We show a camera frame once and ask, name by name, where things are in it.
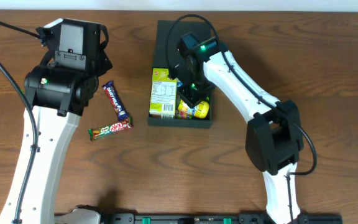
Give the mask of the yellow round candy tub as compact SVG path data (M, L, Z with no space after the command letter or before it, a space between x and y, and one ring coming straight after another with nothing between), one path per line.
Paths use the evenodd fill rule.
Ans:
M178 109L185 107L190 108L183 100L180 100L178 104ZM207 101L201 101L194 108L194 118L204 119L209 112L209 103Z

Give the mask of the colourful gummy candy bag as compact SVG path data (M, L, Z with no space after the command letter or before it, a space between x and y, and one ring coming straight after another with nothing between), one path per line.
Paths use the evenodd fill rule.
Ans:
M175 112L176 119L193 119L194 109L182 107Z

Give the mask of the green yellow snack box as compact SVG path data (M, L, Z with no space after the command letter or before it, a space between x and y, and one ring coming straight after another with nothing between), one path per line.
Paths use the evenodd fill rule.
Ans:
M175 115L177 81L169 78L167 68L153 68L149 113Z

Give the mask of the black box with lid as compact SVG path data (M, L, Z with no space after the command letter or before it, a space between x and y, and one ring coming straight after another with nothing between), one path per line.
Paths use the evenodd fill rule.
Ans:
M159 20L157 22L157 36L152 68L167 67L165 59L165 41L172 24L173 21ZM194 32L199 41L206 40L211 37L211 29L204 22L181 21L177 23L168 40L168 57L171 66L175 66L177 64L184 65L185 60L180 56L177 50L175 50L175 47L180 39L180 36L188 32ZM208 129L213 123L212 109L209 110L208 114L203 119L162 118L159 115L151 115L151 113L149 113L147 122L149 126Z

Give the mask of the purple Dairy Milk bar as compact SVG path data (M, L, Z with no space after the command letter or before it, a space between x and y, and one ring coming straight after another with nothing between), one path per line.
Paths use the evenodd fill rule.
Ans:
M123 121L127 119L129 117L129 113L127 112L119 95L117 94L116 88L114 86L114 81L110 80L107 83L105 83L102 87L116 112L117 119L119 121Z

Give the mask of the red KitKat bar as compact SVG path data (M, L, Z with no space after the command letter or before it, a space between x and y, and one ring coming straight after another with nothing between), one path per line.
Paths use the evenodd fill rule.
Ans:
M110 124L107 126L96 128L96 129L89 129L88 133L89 133L90 141L95 141L99 138L108 136L110 134L114 134L118 131L131 129L132 127L133 127L132 118L128 117L128 118L126 118L122 121L118 121L114 124Z

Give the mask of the brown white snack box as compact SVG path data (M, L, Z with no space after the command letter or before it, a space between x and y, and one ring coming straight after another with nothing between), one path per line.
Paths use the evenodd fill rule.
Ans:
M171 115L171 114L162 114L161 118L162 119L174 119L175 115Z

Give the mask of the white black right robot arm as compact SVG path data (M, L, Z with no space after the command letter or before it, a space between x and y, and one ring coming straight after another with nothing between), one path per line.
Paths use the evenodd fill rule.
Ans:
M200 42L194 33L182 35L177 50L186 70L172 68L182 85L181 99L198 106L213 88L219 88L247 124L246 153L262 172L267 193L267 215L274 223L290 223L300 215L295 197L299 152L304 131L298 107L267 93L239 66L217 37Z

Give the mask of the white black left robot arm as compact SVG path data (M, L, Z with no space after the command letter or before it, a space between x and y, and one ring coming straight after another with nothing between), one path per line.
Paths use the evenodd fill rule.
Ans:
M106 26L57 19L37 28L48 48L24 81L29 109L14 177L0 223L54 223L55 200L68 145L84 108L112 68Z

